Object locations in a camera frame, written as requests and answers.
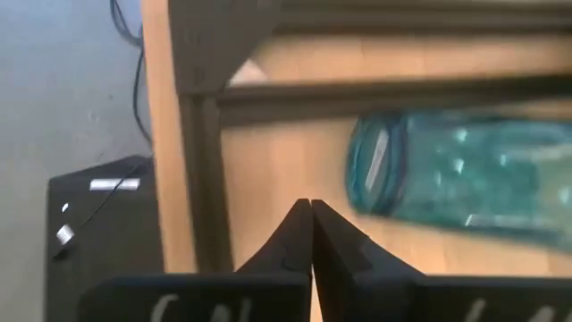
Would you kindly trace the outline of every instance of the dark wooden frame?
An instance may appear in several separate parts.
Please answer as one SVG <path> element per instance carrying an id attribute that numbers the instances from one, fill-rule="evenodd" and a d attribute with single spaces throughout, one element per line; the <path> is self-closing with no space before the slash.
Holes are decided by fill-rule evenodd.
<path id="1" fill-rule="evenodd" d="M 273 0 L 171 0 L 169 5 L 200 272 L 233 269 L 220 138 L 224 127 L 412 106 L 455 108 L 572 95 L 572 75 L 361 85 L 225 86 L 257 43 L 273 32 L 561 33 L 572 30 L 571 5 L 391 4 L 381 0 L 287 0 L 284 4 Z"/>

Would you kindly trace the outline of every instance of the white label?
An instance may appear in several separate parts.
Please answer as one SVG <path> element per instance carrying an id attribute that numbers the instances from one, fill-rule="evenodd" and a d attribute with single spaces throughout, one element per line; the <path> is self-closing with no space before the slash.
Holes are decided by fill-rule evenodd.
<path id="1" fill-rule="evenodd" d="M 383 156 L 385 155 L 385 150 L 387 149 L 387 140 L 387 132 L 379 132 L 379 135 L 377 136 L 377 142 L 375 143 L 374 158 L 372 159 L 372 164 L 369 166 L 369 171 L 367 171 L 367 191 L 371 191 L 372 187 L 374 187 L 375 178 L 377 178 L 379 173 L 379 166 L 382 164 Z"/>
<path id="2" fill-rule="evenodd" d="M 115 186 L 121 179 L 94 179 L 89 183 L 90 191 L 110 191 L 115 189 Z M 118 190 L 134 191 L 139 188 L 141 180 L 139 178 L 125 179 L 122 184 L 117 188 Z"/>
<path id="3" fill-rule="evenodd" d="M 57 231 L 55 236 L 62 245 L 65 245 L 67 242 L 70 241 L 71 238 L 73 238 L 74 233 L 73 230 L 70 228 L 70 226 L 64 225 L 62 226 L 62 228 L 60 228 L 59 231 Z"/>

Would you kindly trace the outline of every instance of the gray floor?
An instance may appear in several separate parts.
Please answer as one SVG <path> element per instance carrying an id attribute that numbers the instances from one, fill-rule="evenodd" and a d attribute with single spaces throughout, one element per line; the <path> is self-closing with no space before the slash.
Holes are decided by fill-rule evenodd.
<path id="1" fill-rule="evenodd" d="M 120 1 L 134 30 L 137 1 Z M 130 110 L 138 50 L 106 0 L 0 0 L 0 35 L 0 317 L 41 321 L 46 181 L 149 154 Z"/>

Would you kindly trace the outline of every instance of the wooden surface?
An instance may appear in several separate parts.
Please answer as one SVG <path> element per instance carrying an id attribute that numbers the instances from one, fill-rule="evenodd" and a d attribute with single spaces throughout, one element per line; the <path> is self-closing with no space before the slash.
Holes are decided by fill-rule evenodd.
<path id="1" fill-rule="evenodd" d="M 165 270 L 193 271 L 166 0 L 144 0 L 143 21 Z M 253 57 L 270 81 L 316 82 L 572 72 L 570 53 L 572 38 L 562 37 L 288 37 L 263 44 Z M 572 116 L 562 108 L 568 102 L 549 105 L 551 117 Z M 539 113 L 537 105 L 526 108 Z M 319 198 L 426 273 L 572 275 L 570 256 L 540 247 L 356 216 L 342 185 L 354 122 L 345 118 L 223 131 L 235 266 L 266 241 L 297 198 Z"/>

